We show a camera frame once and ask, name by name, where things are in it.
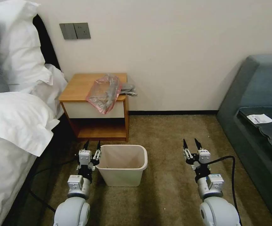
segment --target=paper receipt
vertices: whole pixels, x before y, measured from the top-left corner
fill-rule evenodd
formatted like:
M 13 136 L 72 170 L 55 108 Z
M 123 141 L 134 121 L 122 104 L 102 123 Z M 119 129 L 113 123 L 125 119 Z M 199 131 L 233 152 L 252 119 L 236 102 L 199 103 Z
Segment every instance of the paper receipt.
M 262 123 L 272 122 L 272 119 L 269 118 L 268 116 L 266 116 L 265 114 L 262 114 L 262 115 L 248 115 L 247 118 L 249 118 L 249 120 L 251 122 L 253 122 L 253 124 L 262 124 Z

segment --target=power cord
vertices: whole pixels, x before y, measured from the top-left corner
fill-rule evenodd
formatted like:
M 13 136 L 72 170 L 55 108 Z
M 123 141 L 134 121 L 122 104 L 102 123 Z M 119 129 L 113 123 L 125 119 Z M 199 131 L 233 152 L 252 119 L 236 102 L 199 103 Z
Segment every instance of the power cord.
M 213 163 L 217 163 L 217 162 L 223 161 L 225 159 L 232 159 L 232 173 L 231 173 L 232 197 L 233 197 L 234 207 L 236 208 L 237 214 L 239 215 L 240 225 L 242 226 L 241 216 L 240 216 L 239 210 L 237 208 L 236 193 L 235 193 L 235 188 L 234 188 L 234 174 L 235 174 L 235 169 L 236 169 L 236 159 L 235 159 L 235 157 L 232 156 L 232 155 L 227 155 L 227 156 L 221 157 L 219 159 L 216 159 L 214 161 L 211 161 L 209 163 L 206 163 L 205 165 L 210 165 L 210 164 L 213 164 Z
M 60 166 L 66 165 L 66 164 L 68 164 L 68 163 L 74 162 L 74 161 L 76 161 L 76 160 L 77 160 L 77 158 L 74 157 L 74 159 L 72 159 L 72 160 L 69 160 L 69 161 L 66 161 L 66 162 L 63 162 L 63 163 L 59 163 L 59 164 L 56 164 L 56 165 L 51 166 L 51 167 L 44 168 L 44 169 L 42 169 L 42 170 L 36 172 L 36 173 L 32 176 L 32 178 L 34 178 L 37 174 L 42 173 L 42 172 L 44 172 L 44 171 L 46 171 L 46 170 L 53 169 L 53 168 L 55 168 L 55 167 L 60 167 Z M 50 209 L 50 210 L 53 211 L 54 213 L 56 212 L 56 210 L 55 210 L 52 206 L 50 206 L 50 205 L 49 205 L 48 203 L 46 203 L 43 199 L 41 199 L 41 198 L 38 197 L 36 194 L 34 194 L 34 192 L 31 190 L 31 184 L 29 184 L 29 186 L 28 186 L 28 191 L 29 191 L 30 195 L 31 195 L 32 197 L 34 197 L 37 201 L 39 201 L 41 204 L 43 204 L 45 207 L 47 207 L 48 209 Z

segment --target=wastebasket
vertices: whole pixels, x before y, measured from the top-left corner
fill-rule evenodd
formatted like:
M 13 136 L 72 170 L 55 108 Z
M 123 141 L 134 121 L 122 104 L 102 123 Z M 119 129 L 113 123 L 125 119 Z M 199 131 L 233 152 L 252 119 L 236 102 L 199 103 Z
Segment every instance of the wastebasket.
M 147 152 L 140 145 L 103 145 L 96 166 L 108 186 L 137 187 L 147 168 Z

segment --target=carpet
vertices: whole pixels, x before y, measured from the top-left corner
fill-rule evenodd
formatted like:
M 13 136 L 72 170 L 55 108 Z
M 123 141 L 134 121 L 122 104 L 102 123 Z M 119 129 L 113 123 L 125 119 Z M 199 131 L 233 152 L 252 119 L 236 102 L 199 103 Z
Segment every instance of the carpet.
M 215 116 L 130 116 L 128 144 L 146 148 L 148 167 L 138 187 L 108 187 L 98 170 L 93 172 L 87 225 L 203 225 L 199 212 L 202 201 L 194 180 L 195 173 L 182 154 L 183 138 L 192 153 L 197 151 L 194 142 L 197 138 L 209 150 L 212 160 L 225 155 L 236 156 Z M 71 159 L 82 146 L 83 143 L 73 142 L 66 159 Z M 90 142 L 89 149 L 95 151 L 96 146 L 97 142 Z M 231 164 L 231 160 L 215 163 L 211 165 L 211 172 L 222 175 L 224 198 L 233 203 Z M 75 169 L 76 163 L 61 168 L 49 200 L 54 208 L 65 201 L 67 180 L 70 174 L 76 173 Z M 272 226 L 272 216 L 237 156 L 235 189 L 243 226 Z M 47 209 L 42 225 L 53 225 L 53 216 Z

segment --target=gray light switch panel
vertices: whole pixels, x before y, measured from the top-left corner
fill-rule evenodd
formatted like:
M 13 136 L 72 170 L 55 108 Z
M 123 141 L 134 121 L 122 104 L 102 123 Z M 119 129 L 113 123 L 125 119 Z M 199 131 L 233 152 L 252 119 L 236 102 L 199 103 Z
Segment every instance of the gray light switch panel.
M 74 23 L 76 35 L 78 39 L 90 39 L 90 30 L 88 23 Z
M 74 24 L 59 24 L 64 39 L 77 39 Z

